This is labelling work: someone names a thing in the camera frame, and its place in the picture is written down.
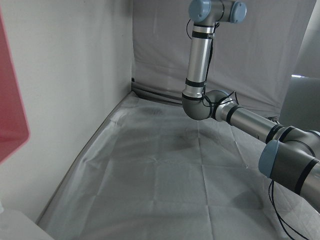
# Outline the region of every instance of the white fabric backdrop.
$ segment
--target white fabric backdrop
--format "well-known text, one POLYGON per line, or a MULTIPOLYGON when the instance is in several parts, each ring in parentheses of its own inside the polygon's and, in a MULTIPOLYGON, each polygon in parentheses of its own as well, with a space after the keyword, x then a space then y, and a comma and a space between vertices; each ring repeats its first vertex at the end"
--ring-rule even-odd
MULTIPOLYGON (((137 83, 176 93, 184 89, 191 45, 186 34, 190 2, 133 1, 137 83)), ((277 117, 316 1, 244 2, 244 22, 222 23, 217 29, 207 86, 236 90, 243 106, 277 117)))

